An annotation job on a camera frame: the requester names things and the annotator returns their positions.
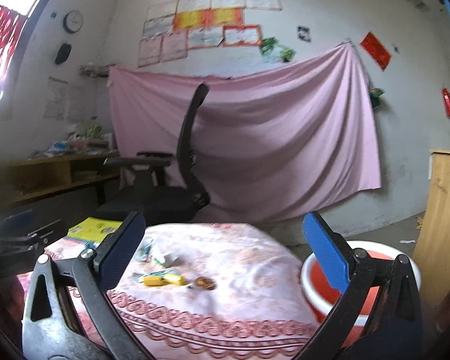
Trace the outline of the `clutter pile on shelf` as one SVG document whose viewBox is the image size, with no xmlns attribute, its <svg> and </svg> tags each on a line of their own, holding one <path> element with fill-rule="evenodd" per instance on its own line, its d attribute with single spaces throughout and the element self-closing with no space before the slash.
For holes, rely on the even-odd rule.
<svg viewBox="0 0 450 360">
<path fill-rule="evenodd" d="M 46 150 L 37 150 L 31 158 L 57 158 L 67 155 L 101 155 L 113 152 L 113 133 L 105 133 L 101 124 L 92 121 L 90 124 L 72 124 L 68 138 L 54 141 Z"/>
</svg>

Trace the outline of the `yellow book stack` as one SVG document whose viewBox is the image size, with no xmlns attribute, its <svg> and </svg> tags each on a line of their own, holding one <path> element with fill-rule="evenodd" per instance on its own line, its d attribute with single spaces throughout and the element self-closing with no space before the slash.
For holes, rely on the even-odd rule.
<svg viewBox="0 0 450 360">
<path fill-rule="evenodd" d="M 120 221 L 89 217 L 70 228 L 67 237 L 71 240 L 97 247 L 109 234 L 114 233 L 121 224 Z"/>
</svg>

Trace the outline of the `red diamond wall paper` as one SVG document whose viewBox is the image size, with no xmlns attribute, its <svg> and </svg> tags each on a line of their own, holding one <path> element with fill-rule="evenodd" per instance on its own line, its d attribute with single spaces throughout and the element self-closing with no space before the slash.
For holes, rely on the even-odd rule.
<svg viewBox="0 0 450 360">
<path fill-rule="evenodd" d="M 360 45 L 376 61 L 382 71 L 387 68 L 392 55 L 372 32 L 363 38 Z"/>
</svg>

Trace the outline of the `black office chair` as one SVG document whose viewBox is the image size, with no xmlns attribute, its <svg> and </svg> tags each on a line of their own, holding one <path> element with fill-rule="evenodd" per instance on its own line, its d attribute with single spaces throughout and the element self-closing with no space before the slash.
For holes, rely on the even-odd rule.
<svg viewBox="0 0 450 360">
<path fill-rule="evenodd" d="M 209 87 L 197 86 L 187 108 L 175 153 L 141 151 L 131 158 L 109 157 L 104 164 L 130 172 L 125 185 L 91 215 L 122 222 L 131 212 L 142 214 L 147 226 L 187 223 L 210 203 L 209 192 L 195 176 L 192 132 Z"/>
</svg>

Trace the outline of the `pink hanging cloth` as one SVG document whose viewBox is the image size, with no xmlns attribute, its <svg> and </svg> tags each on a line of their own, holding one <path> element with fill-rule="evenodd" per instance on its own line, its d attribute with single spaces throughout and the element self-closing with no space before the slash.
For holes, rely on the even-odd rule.
<svg viewBox="0 0 450 360">
<path fill-rule="evenodd" d="M 230 79 L 114 67 L 109 105 L 119 153 L 174 149 L 200 84 L 209 93 L 192 147 L 210 202 L 199 221 L 291 219 L 381 186 L 368 76 L 350 44 Z"/>
</svg>

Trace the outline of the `green white snack wrapper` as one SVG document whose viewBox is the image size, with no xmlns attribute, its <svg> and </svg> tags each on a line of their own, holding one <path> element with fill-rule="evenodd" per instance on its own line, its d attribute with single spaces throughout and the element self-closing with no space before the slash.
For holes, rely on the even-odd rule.
<svg viewBox="0 0 450 360">
<path fill-rule="evenodd" d="M 134 259 L 140 263 L 147 262 L 151 254 L 152 247 L 153 247 L 153 239 L 146 236 L 139 243 L 139 246 L 134 254 Z"/>
</svg>

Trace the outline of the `yellow plastic cylinder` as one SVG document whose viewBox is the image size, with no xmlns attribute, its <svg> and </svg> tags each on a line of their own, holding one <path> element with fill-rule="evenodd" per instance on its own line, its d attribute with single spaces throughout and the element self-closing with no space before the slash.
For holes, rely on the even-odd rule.
<svg viewBox="0 0 450 360">
<path fill-rule="evenodd" d="M 167 285 L 167 281 L 159 275 L 144 275 L 142 283 L 146 287 L 160 287 Z"/>
</svg>

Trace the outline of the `red white plastic basin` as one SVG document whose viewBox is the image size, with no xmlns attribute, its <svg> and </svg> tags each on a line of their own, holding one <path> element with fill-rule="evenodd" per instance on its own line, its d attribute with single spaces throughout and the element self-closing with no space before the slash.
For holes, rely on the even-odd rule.
<svg viewBox="0 0 450 360">
<path fill-rule="evenodd" d="M 373 241 L 348 241 L 352 249 L 364 249 L 373 258 L 385 260 L 394 260 L 400 254 L 405 254 L 401 250 L 395 249 L 387 244 L 381 244 Z M 312 253 L 306 258 L 301 268 L 301 287 L 316 319 L 319 323 L 323 322 L 337 303 L 341 293 L 334 289 L 323 273 L 315 254 Z M 357 317 L 350 333 L 345 339 L 343 348 L 353 345 L 362 335 L 366 322 L 371 314 L 372 307 L 375 303 L 378 287 L 372 287 L 362 306 L 359 316 Z"/>
</svg>

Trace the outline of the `green wall packets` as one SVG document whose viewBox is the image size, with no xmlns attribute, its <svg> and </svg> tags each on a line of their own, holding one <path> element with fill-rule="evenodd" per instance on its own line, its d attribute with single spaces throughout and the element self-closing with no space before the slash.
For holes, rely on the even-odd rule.
<svg viewBox="0 0 450 360">
<path fill-rule="evenodd" d="M 260 54 L 269 63 L 290 63 L 296 51 L 280 44 L 275 37 L 267 37 L 262 40 L 259 47 Z"/>
</svg>

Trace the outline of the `black wall object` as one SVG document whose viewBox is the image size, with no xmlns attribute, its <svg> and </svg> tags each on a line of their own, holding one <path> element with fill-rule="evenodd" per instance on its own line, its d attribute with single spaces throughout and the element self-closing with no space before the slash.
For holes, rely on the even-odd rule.
<svg viewBox="0 0 450 360">
<path fill-rule="evenodd" d="M 56 65 L 61 65 L 65 63 L 70 57 L 72 46 L 70 43 L 62 43 L 58 49 L 57 55 L 55 57 L 54 63 Z"/>
</svg>

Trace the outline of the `wall certificates cluster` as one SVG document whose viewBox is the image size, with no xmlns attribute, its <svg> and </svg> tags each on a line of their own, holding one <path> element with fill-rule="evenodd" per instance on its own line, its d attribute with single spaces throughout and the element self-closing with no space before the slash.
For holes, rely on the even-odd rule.
<svg viewBox="0 0 450 360">
<path fill-rule="evenodd" d="M 281 11 L 280 0 L 173 0 L 148 8 L 138 48 L 144 68 L 188 57 L 190 50 L 260 47 L 259 24 L 246 24 L 247 10 Z"/>
</svg>

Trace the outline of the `red fire extinguisher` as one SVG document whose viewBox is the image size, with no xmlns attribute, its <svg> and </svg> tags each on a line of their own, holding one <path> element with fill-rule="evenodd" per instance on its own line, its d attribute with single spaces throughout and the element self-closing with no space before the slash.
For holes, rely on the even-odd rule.
<svg viewBox="0 0 450 360">
<path fill-rule="evenodd" d="M 450 119 L 450 92 L 447 88 L 443 88 L 441 93 L 443 97 L 446 117 Z"/>
</svg>

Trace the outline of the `white torn wrapper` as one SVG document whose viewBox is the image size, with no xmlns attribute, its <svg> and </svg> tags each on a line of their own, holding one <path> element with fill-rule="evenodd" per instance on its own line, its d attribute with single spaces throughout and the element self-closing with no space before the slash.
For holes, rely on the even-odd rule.
<svg viewBox="0 0 450 360">
<path fill-rule="evenodd" d="M 153 261 L 164 268 L 176 267 L 179 264 L 180 256 L 177 253 L 152 252 Z"/>
</svg>

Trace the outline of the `small black wall photo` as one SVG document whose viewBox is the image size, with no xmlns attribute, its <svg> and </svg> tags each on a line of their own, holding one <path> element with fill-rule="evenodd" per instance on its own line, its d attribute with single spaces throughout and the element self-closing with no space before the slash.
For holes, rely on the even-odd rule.
<svg viewBox="0 0 450 360">
<path fill-rule="evenodd" d="M 311 42 L 311 29 L 308 27 L 298 26 L 297 27 L 297 37 L 301 41 Z"/>
</svg>

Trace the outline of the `wooden cabinet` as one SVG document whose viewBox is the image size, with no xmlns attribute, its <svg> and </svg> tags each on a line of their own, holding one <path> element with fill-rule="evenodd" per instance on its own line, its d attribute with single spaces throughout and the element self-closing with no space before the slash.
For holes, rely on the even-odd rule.
<svg viewBox="0 0 450 360">
<path fill-rule="evenodd" d="M 450 291 L 450 150 L 432 150 L 430 188 L 413 259 L 421 296 L 438 306 Z"/>
</svg>

